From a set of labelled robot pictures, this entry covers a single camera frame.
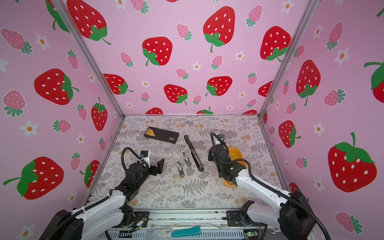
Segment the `black stapler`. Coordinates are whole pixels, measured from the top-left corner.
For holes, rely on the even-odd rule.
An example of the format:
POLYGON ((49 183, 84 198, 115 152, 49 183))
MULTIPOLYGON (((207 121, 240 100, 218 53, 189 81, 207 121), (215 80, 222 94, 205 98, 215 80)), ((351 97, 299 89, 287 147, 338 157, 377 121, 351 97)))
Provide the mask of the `black stapler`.
POLYGON ((185 139, 185 141, 186 141, 188 147, 189 147, 190 150, 191 150, 191 155, 192 155, 192 157, 193 157, 193 159, 194 159, 194 161, 195 161, 195 164, 196 164, 198 170, 199 170, 200 172, 203 172, 203 171, 204 171, 204 166, 203 166, 201 160, 199 159, 199 157, 198 157, 198 155, 197 155, 197 152, 196 152, 196 150, 194 149, 191 140, 189 139, 189 136, 188 136, 188 135, 185 135, 185 136, 184 136, 184 139, 185 139))

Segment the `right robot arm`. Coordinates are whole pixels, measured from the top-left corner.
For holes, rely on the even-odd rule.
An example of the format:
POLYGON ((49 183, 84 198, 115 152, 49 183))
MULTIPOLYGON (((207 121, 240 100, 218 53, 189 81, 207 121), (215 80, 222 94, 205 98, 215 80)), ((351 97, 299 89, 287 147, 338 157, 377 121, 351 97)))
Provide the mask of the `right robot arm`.
POLYGON ((326 227, 314 214, 303 194, 292 194, 256 177, 252 173, 249 161, 231 160, 223 135, 217 136, 211 132, 210 136, 213 146, 210 149, 209 161, 215 162, 219 177, 252 192, 277 211, 278 217, 275 220, 277 227, 287 239, 306 240, 315 225, 319 226, 325 239, 331 239, 326 227))

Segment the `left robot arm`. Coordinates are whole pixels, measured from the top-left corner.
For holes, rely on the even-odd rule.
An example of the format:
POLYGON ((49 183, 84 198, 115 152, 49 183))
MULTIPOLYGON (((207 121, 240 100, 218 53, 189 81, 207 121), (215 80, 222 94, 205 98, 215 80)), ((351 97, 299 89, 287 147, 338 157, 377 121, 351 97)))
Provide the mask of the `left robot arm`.
POLYGON ((125 178, 109 193, 94 202, 72 211, 57 212, 44 232, 41 240, 92 240, 108 229, 123 224, 134 223, 133 208, 128 205, 139 193, 140 187, 149 176, 163 173, 164 159, 150 165, 150 153, 141 151, 138 161, 128 168, 124 162, 124 148, 121 161, 125 178))

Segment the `yellow plastic tray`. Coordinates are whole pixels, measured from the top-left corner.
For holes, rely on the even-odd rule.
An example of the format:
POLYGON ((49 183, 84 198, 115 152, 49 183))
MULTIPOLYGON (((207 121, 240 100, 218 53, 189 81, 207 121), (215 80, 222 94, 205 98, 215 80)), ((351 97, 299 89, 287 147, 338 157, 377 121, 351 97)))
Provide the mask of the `yellow plastic tray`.
MULTIPOLYGON (((239 149, 234 147, 229 148, 229 156, 232 162, 238 159, 243 159, 242 152, 239 149)), ((229 188, 235 188, 237 186, 236 177, 239 175, 240 171, 248 168, 249 168, 248 165, 243 161, 239 161, 234 164, 224 165, 224 173, 226 177, 223 178, 223 182, 225 186, 229 188)))

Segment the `black tool case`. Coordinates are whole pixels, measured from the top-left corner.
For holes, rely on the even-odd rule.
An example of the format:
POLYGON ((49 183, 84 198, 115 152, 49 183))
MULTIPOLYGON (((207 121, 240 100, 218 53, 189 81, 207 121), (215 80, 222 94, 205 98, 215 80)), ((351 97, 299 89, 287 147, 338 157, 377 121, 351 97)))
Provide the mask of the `black tool case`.
POLYGON ((145 138, 150 138, 150 139, 167 142, 171 144, 176 144, 179 138, 179 135, 180 134, 177 132, 163 130, 163 129, 154 128, 154 127, 148 127, 144 134, 145 138))

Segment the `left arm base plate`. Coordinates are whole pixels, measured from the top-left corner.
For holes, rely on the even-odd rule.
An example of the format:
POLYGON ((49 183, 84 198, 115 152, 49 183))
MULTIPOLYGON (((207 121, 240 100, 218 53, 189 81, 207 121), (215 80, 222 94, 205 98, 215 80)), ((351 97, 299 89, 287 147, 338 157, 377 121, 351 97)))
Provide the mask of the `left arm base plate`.
POLYGON ((120 223, 120 227, 133 228, 137 223, 141 222, 141 227, 146 228, 148 224, 150 212, 132 212, 124 214, 123 221, 120 223))

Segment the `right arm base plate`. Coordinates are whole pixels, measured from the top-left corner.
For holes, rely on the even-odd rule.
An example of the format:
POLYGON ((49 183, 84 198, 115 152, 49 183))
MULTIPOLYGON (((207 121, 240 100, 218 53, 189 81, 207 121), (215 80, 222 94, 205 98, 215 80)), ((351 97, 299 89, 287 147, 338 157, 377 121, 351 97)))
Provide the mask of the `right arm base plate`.
POLYGON ((253 222, 240 210, 226 211, 226 220, 229 227, 265 227, 266 224, 253 222))

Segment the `aluminium rail frame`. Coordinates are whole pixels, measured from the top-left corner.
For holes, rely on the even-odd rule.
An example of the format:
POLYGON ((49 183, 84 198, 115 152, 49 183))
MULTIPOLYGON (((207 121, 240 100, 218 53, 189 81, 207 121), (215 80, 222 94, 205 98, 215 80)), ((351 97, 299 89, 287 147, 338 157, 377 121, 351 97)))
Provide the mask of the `aluminium rail frame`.
POLYGON ((141 222, 133 228, 114 226, 93 240, 267 240, 282 231, 275 221, 278 212, 263 206, 250 208, 249 218, 265 227, 229 227, 226 211, 241 209, 142 209, 150 212, 146 228, 141 222), (172 231, 200 226, 201 234, 192 237, 172 238, 172 231))

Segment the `teal handled tool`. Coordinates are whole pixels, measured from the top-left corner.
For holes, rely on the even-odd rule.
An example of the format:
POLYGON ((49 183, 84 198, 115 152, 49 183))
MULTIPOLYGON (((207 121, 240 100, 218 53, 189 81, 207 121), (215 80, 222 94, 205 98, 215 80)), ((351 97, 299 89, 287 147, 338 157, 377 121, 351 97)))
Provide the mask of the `teal handled tool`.
POLYGON ((201 234, 201 227, 196 226, 188 229, 174 230, 172 231, 172 238, 192 237, 192 236, 198 236, 200 234, 201 234))

